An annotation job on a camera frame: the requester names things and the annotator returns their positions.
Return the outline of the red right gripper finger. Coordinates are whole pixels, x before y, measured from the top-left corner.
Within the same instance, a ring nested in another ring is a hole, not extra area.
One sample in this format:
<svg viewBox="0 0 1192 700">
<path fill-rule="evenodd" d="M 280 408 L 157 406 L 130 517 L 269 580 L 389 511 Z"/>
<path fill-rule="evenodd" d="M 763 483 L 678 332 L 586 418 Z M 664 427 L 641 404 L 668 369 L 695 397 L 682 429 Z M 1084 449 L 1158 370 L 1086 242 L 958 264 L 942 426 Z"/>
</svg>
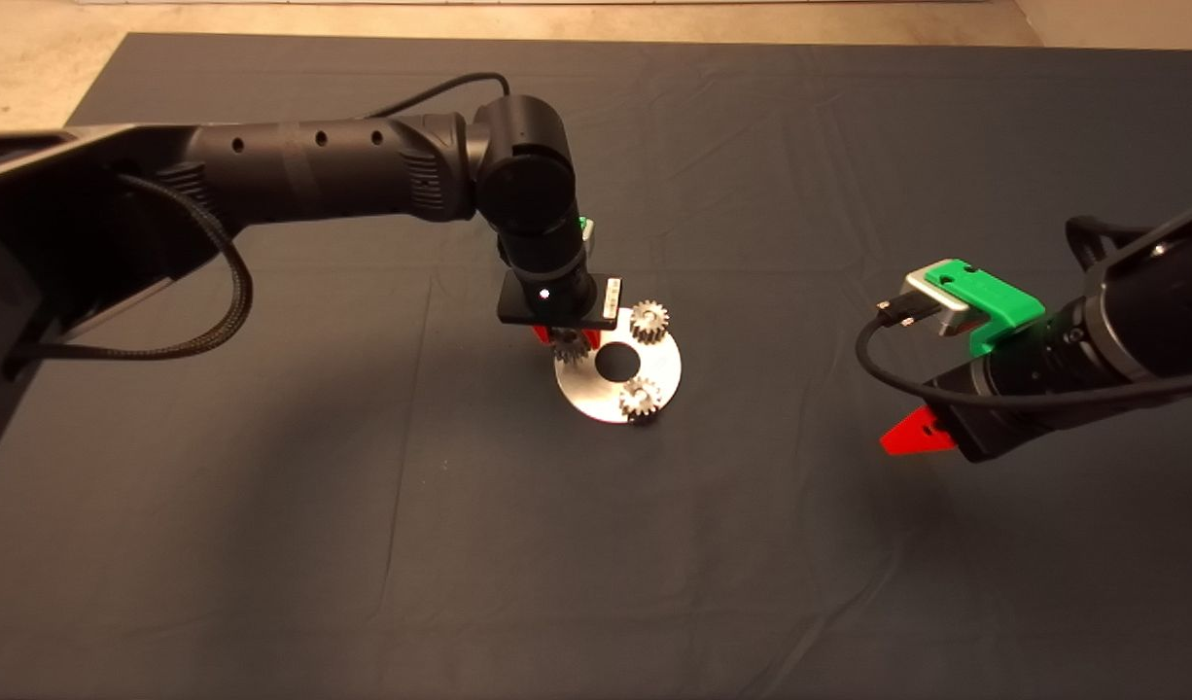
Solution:
<svg viewBox="0 0 1192 700">
<path fill-rule="evenodd" d="M 893 425 L 879 438 L 886 456 L 926 456 L 958 448 L 940 416 L 929 404 L 921 404 Z"/>
</svg>

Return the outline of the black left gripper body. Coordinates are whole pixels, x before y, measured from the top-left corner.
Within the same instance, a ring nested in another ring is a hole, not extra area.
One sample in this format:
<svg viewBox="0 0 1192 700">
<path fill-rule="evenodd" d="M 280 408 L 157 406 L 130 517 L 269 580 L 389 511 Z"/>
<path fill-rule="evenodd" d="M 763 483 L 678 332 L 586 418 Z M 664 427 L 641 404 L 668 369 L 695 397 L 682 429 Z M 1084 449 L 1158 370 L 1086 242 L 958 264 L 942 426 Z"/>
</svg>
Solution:
<svg viewBox="0 0 1192 700">
<path fill-rule="evenodd" d="M 611 329 L 621 310 L 621 275 L 575 273 L 546 284 L 507 273 L 497 316 L 508 326 Z"/>
</svg>

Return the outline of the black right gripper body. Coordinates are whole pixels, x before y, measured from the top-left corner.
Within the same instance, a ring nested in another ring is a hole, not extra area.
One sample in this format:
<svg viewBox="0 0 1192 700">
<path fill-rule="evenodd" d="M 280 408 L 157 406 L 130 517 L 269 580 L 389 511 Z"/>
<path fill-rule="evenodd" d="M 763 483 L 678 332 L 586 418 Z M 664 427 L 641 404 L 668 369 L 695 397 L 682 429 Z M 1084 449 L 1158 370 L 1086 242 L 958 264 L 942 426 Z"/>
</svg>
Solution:
<svg viewBox="0 0 1192 700">
<path fill-rule="evenodd" d="M 1018 394 L 1014 384 L 1001 386 L 987 359 L 974 359 L 932 379 L 935 389 L 952 394 L 1000 396 Z M 1045 413 L 1012 411 L 943 402 L 932 403 L 935 426 L 946 430 L 962 456 L 973 464 L 991 461 L 1023 444 L 1060 430 L 1057 417 Z"/>
</svg>

